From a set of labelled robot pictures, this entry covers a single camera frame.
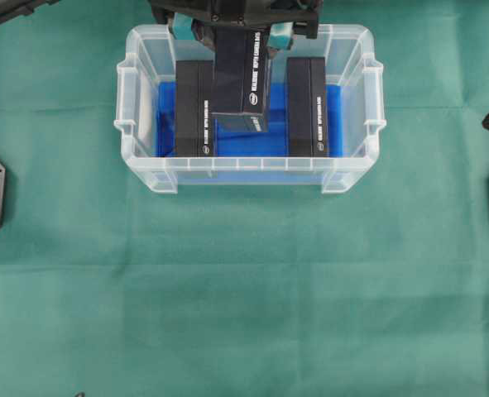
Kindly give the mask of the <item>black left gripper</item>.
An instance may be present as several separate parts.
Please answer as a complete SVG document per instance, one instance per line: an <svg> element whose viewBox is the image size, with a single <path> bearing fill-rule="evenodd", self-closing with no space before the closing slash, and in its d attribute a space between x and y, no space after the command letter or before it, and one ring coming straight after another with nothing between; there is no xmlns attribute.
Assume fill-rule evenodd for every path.
<svg viewBox="0 0 489 397"><path fill-rule="evenodd" d="M154 18L168 21L178 41L201 41L202 24L242 28L269 28L267 45L289 50L297 35L315 38L318 33L319 1L178 0L150 1Z"/></svg>

